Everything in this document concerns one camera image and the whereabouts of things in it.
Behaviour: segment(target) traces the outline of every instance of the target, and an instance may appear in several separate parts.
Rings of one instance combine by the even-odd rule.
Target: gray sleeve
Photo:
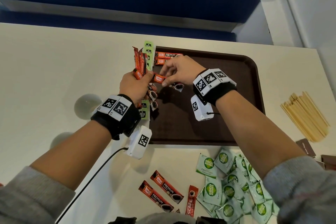
[[[74,195],[59,182],[25,167],[0,187],[0,223],[55,223]]]
[[[280,207],[278,223],[334,223],[336,172],[325,171],[308,156],[273,168],[263,180]]]

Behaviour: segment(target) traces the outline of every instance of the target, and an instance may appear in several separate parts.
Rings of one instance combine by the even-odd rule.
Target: white table
[[[317,155],[336,155],[336,103],[316,50],[211,40],[174,38],[15,24],[0,24],[0,182],[45,153],[58,134],[86,123],[74,113],[82,95],[116,93],[124,73],[134,67],[132,46],[157,46],[249,56],[257,64],[266,115],[294,141],[303,136],[280,108],[293,93],[309,92],[331,124],[330,134],[312,144]],[[111,143],[78,188],[124,140]],[[138,191],[157,169],[180,192],[204,186],[195,172],[198,155],[215,157],[216,146],[150,145],[141,160],[116,155],[86,188],[62,223],[107,223],[117,216],[141,218],[161,209]],[[179,204],[186,209],[186,199]],[[207,216],[197,203],[195,216]]]

